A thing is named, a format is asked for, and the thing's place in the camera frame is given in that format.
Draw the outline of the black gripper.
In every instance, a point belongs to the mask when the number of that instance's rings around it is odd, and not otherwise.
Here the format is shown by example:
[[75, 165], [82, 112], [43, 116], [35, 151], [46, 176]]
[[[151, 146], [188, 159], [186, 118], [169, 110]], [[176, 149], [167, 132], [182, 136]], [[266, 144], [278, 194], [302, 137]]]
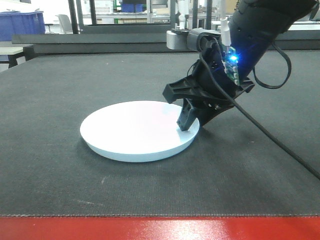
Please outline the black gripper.
[[231, 99], [250, 92], [255, 86], [247, 77], [239, 86], [234, 84], [225, 73], [221, 50], [215, 38], [200, 52], [199, 59], [191, 66], [191, 74], [164, 88], [162, 95], [169, 104], [183, 100], [176, 122], [182, 132], [187, 131], [195, 120], [202, 127], [233, 108], [235, 104]]

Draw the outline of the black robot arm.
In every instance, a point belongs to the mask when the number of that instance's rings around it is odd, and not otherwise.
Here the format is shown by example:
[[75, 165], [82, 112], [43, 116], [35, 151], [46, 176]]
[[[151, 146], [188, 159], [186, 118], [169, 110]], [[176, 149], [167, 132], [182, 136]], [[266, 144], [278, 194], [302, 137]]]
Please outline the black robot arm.
[[168, 30], [166, 45], [169, 49], [197, 51], [202, 57], [195, 62], [190, 74], [166, 85], [163, 91], [168, 103], [183, 100], [177, 120], [179, 128], [186, 131], [195, 120], [205, 125], [231, 109], [239, 95], [250, 92], [254, 83], [248, 75], [267, 48], [317, 4], [316, 0], [242, 0], [228, 23], [231, 47], [237, 56], [238, 81], [226, 74], [223, 58], [227, 51], [218, 31]]

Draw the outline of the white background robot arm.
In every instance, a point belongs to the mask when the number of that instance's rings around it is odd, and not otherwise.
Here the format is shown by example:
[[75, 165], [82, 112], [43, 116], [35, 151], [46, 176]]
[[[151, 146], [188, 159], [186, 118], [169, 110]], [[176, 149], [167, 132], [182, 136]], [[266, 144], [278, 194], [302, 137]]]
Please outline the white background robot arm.
[[180, 30], [188, 29], [189, 5], [188, 0], [175, 1], [175, 22]]

